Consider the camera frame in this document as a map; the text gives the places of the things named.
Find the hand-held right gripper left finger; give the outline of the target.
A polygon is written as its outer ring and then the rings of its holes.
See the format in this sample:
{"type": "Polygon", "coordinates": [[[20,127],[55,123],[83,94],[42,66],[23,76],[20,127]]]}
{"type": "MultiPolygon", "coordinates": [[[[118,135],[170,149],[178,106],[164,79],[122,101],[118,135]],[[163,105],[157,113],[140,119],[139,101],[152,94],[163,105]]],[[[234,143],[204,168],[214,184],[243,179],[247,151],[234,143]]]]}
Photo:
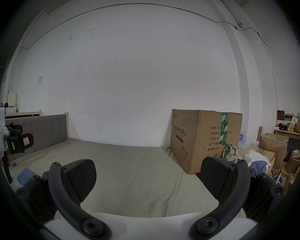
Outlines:
{"type": "Polygon", "coordinates": [[[16,196],[38,222],[53,221],[59,212],[82,236],[108,240],[109,227],[81,208],[95,186],[97,172],[91,159],[79,159],[62,166],[53,162],[42,176],[34,175],[16,190],[16,196]]]}

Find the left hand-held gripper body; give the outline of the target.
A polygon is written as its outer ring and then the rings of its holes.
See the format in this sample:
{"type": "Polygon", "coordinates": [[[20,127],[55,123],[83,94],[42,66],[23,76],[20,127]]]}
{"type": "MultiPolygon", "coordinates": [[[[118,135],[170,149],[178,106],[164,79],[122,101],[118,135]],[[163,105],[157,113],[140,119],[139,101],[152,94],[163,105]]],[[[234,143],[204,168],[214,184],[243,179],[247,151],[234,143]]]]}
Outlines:
{"type": "MultiPolygon", "coordinates": [[[[22,133],[19,136],[10,136],[8,129],[5,127],[5,108],[0,108],[0,158],[4,156],[4,151],[8,150],[11,155],[24,153],[34,144],[34,137],[32,133],[22,133]]],[[[13,183],[8,166],[3,166],[9,184],[13,183]]]]}

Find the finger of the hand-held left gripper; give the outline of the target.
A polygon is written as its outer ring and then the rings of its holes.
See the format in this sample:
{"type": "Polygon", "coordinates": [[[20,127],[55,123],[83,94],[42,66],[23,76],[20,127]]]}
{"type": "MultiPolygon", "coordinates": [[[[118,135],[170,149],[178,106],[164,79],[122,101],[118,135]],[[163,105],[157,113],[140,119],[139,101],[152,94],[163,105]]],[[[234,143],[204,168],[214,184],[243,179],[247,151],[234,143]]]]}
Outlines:
{"type": "Polygon", "coordinates": [[[5,127],[8,129],[10,136],[19,136],[23,134],[23,127],[20,124],[11,122],[5,127]]]}

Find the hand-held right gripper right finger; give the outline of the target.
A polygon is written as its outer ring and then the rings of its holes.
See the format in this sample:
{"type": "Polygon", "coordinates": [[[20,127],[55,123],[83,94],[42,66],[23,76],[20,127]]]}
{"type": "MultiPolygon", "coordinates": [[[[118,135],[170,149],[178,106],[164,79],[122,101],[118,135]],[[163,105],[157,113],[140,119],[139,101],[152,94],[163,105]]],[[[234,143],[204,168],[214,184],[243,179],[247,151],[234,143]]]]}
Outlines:
{"type": "Polygon", "coordinates": [[[201,165],[200,180],[219,202],[209,214],[193,223],[190,238],[208,240],[221,233],[242,209],[247,219],[263,220],[284,198],[284,188],[265,173],[257,173],[243,159],[236,163],[207,157],[201,165]]]}

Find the person's left hand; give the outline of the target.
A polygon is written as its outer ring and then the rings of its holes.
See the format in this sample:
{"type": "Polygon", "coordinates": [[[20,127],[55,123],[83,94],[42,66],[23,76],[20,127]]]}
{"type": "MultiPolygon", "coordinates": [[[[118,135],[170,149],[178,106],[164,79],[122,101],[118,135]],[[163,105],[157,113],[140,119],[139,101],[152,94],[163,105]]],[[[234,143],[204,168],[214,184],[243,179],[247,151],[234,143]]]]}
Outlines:
{"type": "Polygon", "coordinates": [[[4,156],[0,158],[0,166],[3,167],[5,164],[8,168],[11,166],[10,153],[8,150],[4,151],[4,156]]]}

